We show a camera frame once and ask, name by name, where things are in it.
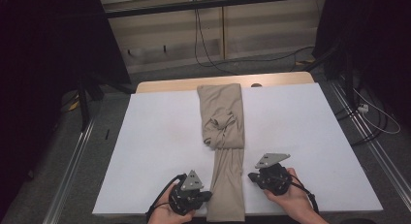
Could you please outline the wooden table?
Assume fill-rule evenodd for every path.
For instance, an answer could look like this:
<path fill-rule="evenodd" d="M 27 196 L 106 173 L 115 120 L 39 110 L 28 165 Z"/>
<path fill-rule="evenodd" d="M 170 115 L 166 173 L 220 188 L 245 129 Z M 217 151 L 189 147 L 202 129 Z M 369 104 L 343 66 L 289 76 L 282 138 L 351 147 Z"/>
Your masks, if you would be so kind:
<path fill-rule="evenodd" d="M 239 83 L 242 87 L 277 86 L 290 84 L 313 83 L 314 79 L 307 72 L 273 73 L 260 75 L 243 75 L 211 77 L 183 80 L 144 81 L 137 86 L 137 93 L 170 92 L 196 90 L 199 85 L 221 85 Z"/>

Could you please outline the person's right hand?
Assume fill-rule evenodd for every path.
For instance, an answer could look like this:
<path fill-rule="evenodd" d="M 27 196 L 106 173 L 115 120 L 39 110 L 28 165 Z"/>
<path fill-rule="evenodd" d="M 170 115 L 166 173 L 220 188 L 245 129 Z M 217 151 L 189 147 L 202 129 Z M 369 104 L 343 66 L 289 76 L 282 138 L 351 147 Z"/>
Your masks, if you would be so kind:
<path fill-rule="evenodd" d="M 311 206 L 304 191 L 291 185 L 288 191 L 280 196 L 273 195 L 270 191 L 264 191 L 267 198 L 281 206 L 281 208 L 300 224 L 329 224 Z"/>

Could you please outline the beige pants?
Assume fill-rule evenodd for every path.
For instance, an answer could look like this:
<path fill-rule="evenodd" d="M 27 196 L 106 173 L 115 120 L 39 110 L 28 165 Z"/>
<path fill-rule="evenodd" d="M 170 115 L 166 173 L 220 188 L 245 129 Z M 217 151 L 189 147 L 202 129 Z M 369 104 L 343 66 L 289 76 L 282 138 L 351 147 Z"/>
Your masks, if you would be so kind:
<path fill-rule="evenodd" d="M 214 165 L 207 203 L 207 222 L 242 222 L 245 206 L 242 165 L 245 147 L 241 86 L 200 85 L 203 142 L 214 150 Z"/>

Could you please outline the black metal stand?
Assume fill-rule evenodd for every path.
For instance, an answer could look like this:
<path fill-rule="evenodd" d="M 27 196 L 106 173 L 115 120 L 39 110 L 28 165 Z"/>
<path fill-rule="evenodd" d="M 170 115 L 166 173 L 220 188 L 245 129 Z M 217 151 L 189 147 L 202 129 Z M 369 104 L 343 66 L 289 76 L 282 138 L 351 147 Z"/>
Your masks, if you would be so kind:
<path fill-rule="evenodd" d="M 87 125 L 91 122 L 91 115 L 87 105 L 87 96 L 90 96 L 93 101 L 101 101 L 105 96 L 105 93 L 100 87 L 101 84 L 108 85 L 125 94 L 134 94 L 136 92 L 136 89 L 116 83 L 93 72 L 80 74 L 78 80 L 78 94 L 82 119 L 81 131 L 84 131 Z"/>
<path fill-rule="evenodd" d="M 344 91 L 346 100 L 348 102 L 348 106 L 350 108 L 354 108 L 355 98 L 353 91 L 353 58 L 352 54 L 347 49 L 342 46 L 335 45 L 327 50 L 323 55 L 315 59 L 313 63 L 306 66 L 303 70 L 310 73 L 312 70 L 324 63 L 341 60 L 344 60 L 344 62 L 342 63 L 342 70 L 344 75 Z"/>

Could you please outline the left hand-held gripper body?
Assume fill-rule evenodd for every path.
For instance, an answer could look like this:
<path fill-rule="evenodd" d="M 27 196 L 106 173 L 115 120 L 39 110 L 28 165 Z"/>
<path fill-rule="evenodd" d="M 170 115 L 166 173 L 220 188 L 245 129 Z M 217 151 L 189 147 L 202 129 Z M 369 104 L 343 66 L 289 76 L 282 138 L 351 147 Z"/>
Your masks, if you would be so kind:
<path fill-rule="evenodd" d="M 172 210 L 184 216 L 191 210 L 199 209 L 203 203 L 199 203 L 197 194 L 204 188 L 199 176 L 194 170 L 184 174 L 183 179 L 173 187 L 169 195 L 169 203 Z"/>

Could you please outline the white table mat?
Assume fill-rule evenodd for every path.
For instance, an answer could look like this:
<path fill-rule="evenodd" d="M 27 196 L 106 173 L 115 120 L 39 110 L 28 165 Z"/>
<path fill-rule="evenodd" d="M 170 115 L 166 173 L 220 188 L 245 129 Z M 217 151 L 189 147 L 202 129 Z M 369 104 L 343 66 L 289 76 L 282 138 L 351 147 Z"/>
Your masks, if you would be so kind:
<path fill-rule="evenodd" d="M 286 153 L 326 211 L 379 211 L 382 206 L 316 83 L 247 87 L 242 91 L 243 171 L 268 153 Z M 94 214 L 143 214 L 175 176 L 195 171 L 204 185 L 214 153 L 202 138 L 196 91 L 140 93 L 131 97 Z"/>

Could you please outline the black horizontal bar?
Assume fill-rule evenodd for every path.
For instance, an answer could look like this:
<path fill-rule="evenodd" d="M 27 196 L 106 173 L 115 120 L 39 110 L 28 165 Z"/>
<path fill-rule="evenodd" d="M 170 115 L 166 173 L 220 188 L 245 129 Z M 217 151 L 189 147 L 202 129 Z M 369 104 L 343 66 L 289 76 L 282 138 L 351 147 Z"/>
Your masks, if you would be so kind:
<path fill-rule="evenodd" d="M 248 4 L 259 4 L 267 2 L 279 2 L 289 0 L 205 0 L 205 1 L 188 1 L 182 3 L 165 4 L 149 7 L 114 9 L 106 11 L 107 18 L 117 18 L 126 16 L 144 16 L 162 13 L 172 13 L 190 10 L 200 10 L 209 8 L 229 7 Z"/>

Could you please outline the aluminium floor rail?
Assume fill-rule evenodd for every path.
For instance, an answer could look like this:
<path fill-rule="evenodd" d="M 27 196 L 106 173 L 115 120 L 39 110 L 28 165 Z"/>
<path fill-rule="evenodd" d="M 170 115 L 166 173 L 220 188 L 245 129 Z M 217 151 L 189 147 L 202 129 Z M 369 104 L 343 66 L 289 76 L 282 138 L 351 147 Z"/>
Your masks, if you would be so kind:
<path fill-rule="evenodd" d="M 379 163 L 380 167 L 384 171 L 390 183 L 393 185 L 396 193 L 405 204 L 408 211 L 411 212 L 411 184 L 398 170 L 380 142 L 376 138 L 373 138 L 374 134 L 372 133 L 370 127 L 366 124 L 363 115 L 348 106 L 343 88 L 334 82 L 331 84 L 331 88 L 361 136 L 364 139 L 367 139 L 365 145 L 369 148 L 372 155 Z"/>
<path fill-rule="evenodd" d="M 86 124 L 84 130 L 80 133 L 79 140 L 76 144 L 73 155 L 66 168 L 65 174 L 58 186 L 58 189 L 51 201 L 51 204 L 47 210 L 47 214 L 43 221 L 43 224 L 58 224 L 63 208 L 65 207 L 66 201 L 73 186 L 73 182 L 75 180 L 83 152 L 92 134 L 94 123 L 95 119 L 92 118 Z"/>

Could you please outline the black curtain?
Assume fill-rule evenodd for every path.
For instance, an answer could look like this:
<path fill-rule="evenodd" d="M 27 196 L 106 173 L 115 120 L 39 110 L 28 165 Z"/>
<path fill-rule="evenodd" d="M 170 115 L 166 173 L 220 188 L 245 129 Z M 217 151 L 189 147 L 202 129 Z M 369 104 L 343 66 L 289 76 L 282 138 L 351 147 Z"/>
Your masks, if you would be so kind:
<path fill-rule="evenodd" d="M 411 128 L 411 0 L 325 0 L 313 55 L 336 47 L 326 75 L 353 67 Z"/>
<path fill-rule="evenodd" d="M 101 0 L 0 0 L 0 221 L 45 151 L 62 96 L 129 80 Z"/>

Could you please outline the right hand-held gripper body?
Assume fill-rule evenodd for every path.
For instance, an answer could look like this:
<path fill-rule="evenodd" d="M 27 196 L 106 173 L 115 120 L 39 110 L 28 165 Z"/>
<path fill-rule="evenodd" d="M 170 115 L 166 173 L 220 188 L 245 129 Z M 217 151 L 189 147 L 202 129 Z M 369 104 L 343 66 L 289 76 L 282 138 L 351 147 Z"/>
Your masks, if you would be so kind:
<path fill-rule="evenodd" d="M 287 153 L 265 153 L 255 168 L 261 175 L 259 187 L 267 189 L 272 194 L 278 196 L 288 191 L 292 182 L 292 177 L 287 170 L 280 164 L 281 161 L 288 159 L 290 154 Z"/>

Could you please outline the person's left hand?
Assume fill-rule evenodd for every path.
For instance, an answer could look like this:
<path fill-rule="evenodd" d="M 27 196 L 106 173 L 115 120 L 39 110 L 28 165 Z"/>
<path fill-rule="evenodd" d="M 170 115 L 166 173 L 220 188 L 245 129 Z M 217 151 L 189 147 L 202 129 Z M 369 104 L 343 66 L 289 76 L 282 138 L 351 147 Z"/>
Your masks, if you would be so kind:
<path fill-rule="evenodd" d="M 170 185 L 156 203 L 156 209 L 152 212 L 147 224 L 184 224 L 190 222 L 195 215 L 191 210 L 184 216 L 174 213 L 168 204 L 169 195 L 174 185 Z"/>

